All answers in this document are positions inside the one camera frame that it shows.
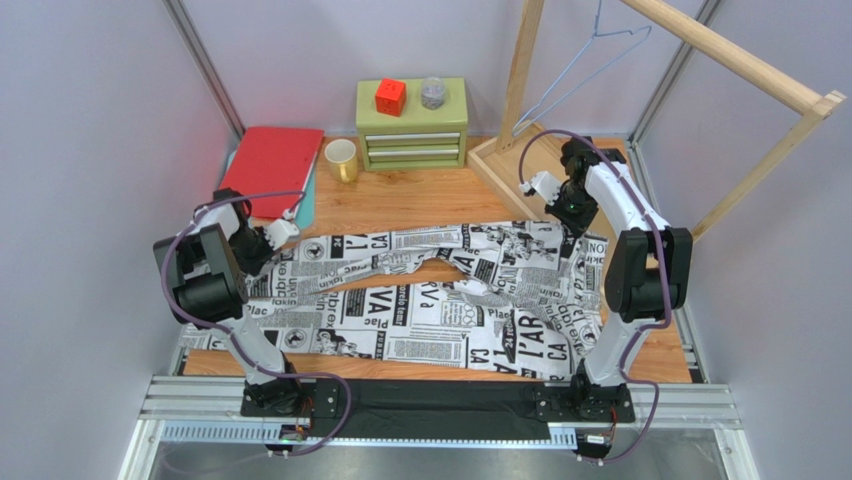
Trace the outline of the newspaper print trousers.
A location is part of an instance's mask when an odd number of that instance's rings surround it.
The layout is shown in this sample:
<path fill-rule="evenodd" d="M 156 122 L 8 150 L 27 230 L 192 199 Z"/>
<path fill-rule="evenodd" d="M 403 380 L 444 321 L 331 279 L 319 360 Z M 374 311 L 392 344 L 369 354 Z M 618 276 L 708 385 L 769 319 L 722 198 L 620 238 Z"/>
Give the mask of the newspaper print trousers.
<path fill-rule="evenodd" d="M 249 278 L 248 308 L 287 354 L 559 381 L 601 334 L 607 249 L 552 221 L 322 236 Z"/>

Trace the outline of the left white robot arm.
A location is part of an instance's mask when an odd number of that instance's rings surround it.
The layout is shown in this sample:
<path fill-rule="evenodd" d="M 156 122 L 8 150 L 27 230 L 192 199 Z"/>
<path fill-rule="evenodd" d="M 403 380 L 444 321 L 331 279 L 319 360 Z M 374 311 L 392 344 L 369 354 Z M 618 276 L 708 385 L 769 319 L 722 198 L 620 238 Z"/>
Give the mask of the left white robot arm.
<path fill-rule="evenodd" d="M 217 190 L 187 228 L 156 242 L 153 252 L 176 320 L 211 333 L 242 367 L 243 415 L 289 417 L 302 411 L 306 395 L 293 364 L 258 326 L 248 297 L 251 281 L 268 273 L 301 231 L 291 210 L 258 227 L 251 214 L 248 197 Z"/>

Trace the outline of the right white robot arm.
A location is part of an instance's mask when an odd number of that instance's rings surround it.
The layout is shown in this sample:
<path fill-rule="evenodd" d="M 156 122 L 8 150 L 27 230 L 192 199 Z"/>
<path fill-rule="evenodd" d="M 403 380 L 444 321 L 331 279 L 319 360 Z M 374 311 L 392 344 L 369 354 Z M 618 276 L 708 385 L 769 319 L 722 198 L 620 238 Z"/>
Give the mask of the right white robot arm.
<path fill-rule="evenodd" d="M 579 362 L 568 400 L 576 417 L 606 421 L 628 400 L 626 373 L 636 348 L 650 330 L 666 328 L 673 310 L 685 301 L 693 237 L 654 210 L 619 151 L 574 137 L 561 152 L 566 180 L 542 178 L 546 213 L 574 236 L 604 213 L 618 236 L 604 281 L 609 318 L 597 344 Z"/>

